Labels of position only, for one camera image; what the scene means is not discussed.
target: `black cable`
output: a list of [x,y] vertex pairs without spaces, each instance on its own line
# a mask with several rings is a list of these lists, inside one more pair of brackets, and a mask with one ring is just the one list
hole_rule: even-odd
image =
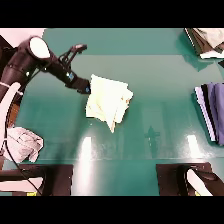
[[[39,72],[43,71],[43,69],[46,69],[48,66],[50,66],[51,63],[52,63],[52,61],[49,62],[47,65],[43,66],[43,67],[42,67],[41,69],[39,69],[36,73],[34,73],[34,74],[32,75],[32,77],[29,79],[29,81],[28,81],[24,86],[20,87],[20,91],[23,90],[23,89],[28,85],[28,83],[29,83],[29,82],[30,82],[30,81],[31,81],[31,80],[32,80],[32,79],[33,79]],[[26,175],[24,175],[23,170],[22,170],[22,169],[19,167],[19,165],[16,163],[16,161],[14,160],[14,158],[13,158],[13,156],[12,156],[12,154],[11,154],[9,148],[8,148],[8,143],[7,143],[7,136],[8,136],[8,134],[7,134],[7,128],[8,128],[8,122],[9,122],[9,115],[10,115],[10,112],[11,112],[11,109],[12,109],[12,105],[13,105],[13,102],[14,102],[15,98],[16,98],[16,94],[15,94],[15,96],[14,96],[14,98],[13,98],[11,104],[10,104],[10,107],[9,107],[9,110],[8,110],[8,113],[7,113],[7,116],[6,116],[6,120],[5,120],[5,134],[4,134],[4,138],[5,138],[5,140],[4,140],[5,148],[6,148],[7,152],[8,152],[8,154],[9,154],[9,156],[11,157],[13,163],[15,164],[16,168],[21,172],[21,174],[22,174],[22,176],[24,177],[24,179],[26,179],[26,180],[27,180],[27,181],[28,181],[28,182],[35,188],[35,190],[40,194],[40,196],[42,196],[42,194],[41,194],[41,192],[39,191],[39,189],[37,189],[37,187],[36,187],[36,186],[29,180],[29,178],[26,177]]]

